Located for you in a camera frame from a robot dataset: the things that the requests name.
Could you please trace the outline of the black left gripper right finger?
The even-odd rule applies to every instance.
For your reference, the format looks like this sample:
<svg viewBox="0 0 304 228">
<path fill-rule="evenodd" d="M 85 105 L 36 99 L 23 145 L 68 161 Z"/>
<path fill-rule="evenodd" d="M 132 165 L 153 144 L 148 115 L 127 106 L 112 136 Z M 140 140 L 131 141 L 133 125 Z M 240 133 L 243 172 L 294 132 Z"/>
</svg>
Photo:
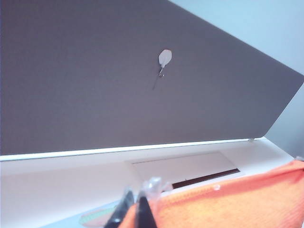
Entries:
<svg viewBox="0 0 304 228">
<path fill-rule="evenodd" d="M 161 177 L 151 177 L 142 184 L 136 201 L 136 227 L 156 228 L 162 193 L 171 191 L 171 184 Z"/>
</svg>

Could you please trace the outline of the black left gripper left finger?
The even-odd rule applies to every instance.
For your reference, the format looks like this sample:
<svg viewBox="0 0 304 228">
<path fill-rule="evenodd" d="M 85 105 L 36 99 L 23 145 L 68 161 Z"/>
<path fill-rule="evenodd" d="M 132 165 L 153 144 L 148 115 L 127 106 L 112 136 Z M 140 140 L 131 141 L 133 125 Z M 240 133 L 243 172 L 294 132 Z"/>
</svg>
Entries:
<svg viewBox="0 0 304 228">
<path fill-rule="evenodd" d="M 125 190 L 119 204 L 116 206 L 113 214 L 108 219 L 104 228 L 117 228 L 122 223 L 129 208 L 134 204 L 134 195 L 131 189 Z"/>
</svg>

